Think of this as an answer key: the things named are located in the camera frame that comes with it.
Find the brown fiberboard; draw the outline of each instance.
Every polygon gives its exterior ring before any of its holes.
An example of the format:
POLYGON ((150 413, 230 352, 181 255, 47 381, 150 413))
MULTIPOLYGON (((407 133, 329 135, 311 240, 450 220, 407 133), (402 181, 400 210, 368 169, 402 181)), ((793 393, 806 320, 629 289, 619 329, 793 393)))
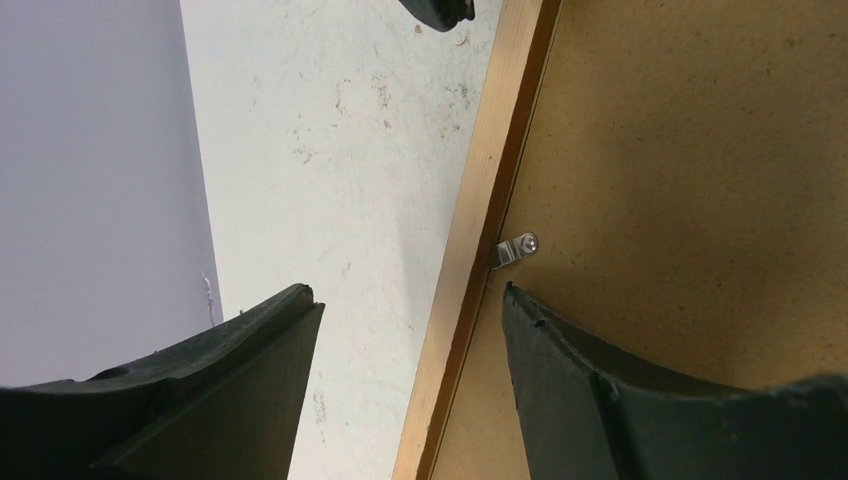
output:
POLYGON ((848 371, 848 4, 566 2, 433 478, 527 478, 506 281, 660 365, 848 371))

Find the screw head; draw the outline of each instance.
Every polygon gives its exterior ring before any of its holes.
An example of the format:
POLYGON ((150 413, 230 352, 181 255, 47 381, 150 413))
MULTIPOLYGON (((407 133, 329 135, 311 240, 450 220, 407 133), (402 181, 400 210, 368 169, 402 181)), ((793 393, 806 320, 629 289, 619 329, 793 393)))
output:
POLYGON ((539 240, 532 233, 527 234, 521 239, 521 249, 528 254, 534 253, 539 249, 539 240))

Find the wooden trim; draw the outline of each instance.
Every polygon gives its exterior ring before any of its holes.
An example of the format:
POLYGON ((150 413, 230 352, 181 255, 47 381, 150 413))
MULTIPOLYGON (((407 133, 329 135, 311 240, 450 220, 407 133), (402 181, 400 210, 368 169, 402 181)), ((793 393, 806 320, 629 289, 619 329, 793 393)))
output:
POLYGON ((429 479, 477 319, 561 0, 504 0, 394 480, 429 479))

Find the metal bracket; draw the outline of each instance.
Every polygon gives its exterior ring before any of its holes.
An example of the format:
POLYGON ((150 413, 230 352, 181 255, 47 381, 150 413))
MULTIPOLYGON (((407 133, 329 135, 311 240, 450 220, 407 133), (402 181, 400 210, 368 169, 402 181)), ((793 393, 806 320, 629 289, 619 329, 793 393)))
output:
POLYGON ((495 246, 492 269, 497 270, 522 258, 529 257, 537 250, 539 250, 539 239, 532 233, 525 233, 512 240, 501 242, 495 246))

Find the white wall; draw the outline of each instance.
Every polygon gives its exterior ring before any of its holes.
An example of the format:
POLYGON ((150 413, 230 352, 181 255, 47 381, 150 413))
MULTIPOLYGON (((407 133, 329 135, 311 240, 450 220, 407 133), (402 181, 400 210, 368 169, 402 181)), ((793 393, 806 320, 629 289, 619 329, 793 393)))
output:
POLYGON ((500 1, 447 34, 395 0, 182 6, 225 316, 328 305, 290 478, 389 478, 500 1))
POLYGON ((216 298, 179 4, 3 0, 0 385, 209 328, 204 274, 216 298))

